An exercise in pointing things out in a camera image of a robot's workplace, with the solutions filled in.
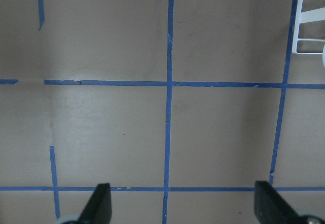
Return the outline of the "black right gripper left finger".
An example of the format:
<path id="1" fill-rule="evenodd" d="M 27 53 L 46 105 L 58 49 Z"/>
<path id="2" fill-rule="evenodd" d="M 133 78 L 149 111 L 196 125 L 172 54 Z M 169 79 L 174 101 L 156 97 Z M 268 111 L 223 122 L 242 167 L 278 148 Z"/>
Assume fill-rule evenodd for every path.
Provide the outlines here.
<path id="1" fill-rule="evenodd" d="M 98 184 L 81 212 L 77 223 L 110 223 L 112 218 L 109 183 Z"/>

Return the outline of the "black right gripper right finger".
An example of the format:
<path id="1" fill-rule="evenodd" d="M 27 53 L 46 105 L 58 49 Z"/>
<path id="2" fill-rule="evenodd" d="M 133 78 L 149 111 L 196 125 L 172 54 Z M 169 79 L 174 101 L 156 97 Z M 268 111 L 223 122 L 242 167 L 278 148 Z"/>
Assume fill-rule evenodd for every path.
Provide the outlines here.
<path id="1" fill-rule="evenodd" d="M 300 216 L 267 181 L 254 186 L 254 214 L 259 223 L 300 223 Z"/>

